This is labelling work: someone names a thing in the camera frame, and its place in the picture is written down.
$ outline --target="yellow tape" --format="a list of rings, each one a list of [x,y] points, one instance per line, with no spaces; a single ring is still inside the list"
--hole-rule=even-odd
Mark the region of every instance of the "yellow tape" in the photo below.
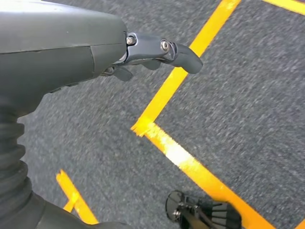
[[[80,218],[85,223],[99,223],[66,172],[60,170],[60,173],[56,175],[56,181],[69,199],[64,209],[71,212],[74,207]]]
[[[297,227],[295,229],[305,229],[305,219],[300,222]]]
[[[198,56],[203,52],[215,36],[230,17],[241,0],[222,0],[214,13],[191,44],[190,48]],[[166,105],[167,102],[188,75],[182,68],[174,68],[162,87],[139,117],[148,118],[154,122]],[[133,127],[137,128],[138,122]]]
[[[263,0],[275,6],[305,15],[305,4],[297,0]]]
[[[147,129],[148,129],[148,131],[146,131],[145,136],[212,199],[233,204],[236,210],[241,213],[242,225],[245,228],[275,228],[155,123],[151,122],[146,124],[148,124]]]

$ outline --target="floor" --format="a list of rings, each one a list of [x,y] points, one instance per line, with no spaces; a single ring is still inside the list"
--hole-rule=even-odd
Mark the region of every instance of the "floor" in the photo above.
[[[190,45],[220,0],[56,0],[119,15],[130,31]],[[305,218],[305,17],[242,0],[155,121],[279,229]],[[23,117],[33,189],[63,207],[66,171],[99,221],[177,229],[164,213],[172,190],[205,195],[130,128],[172,70],[130,68],[44,97]]]

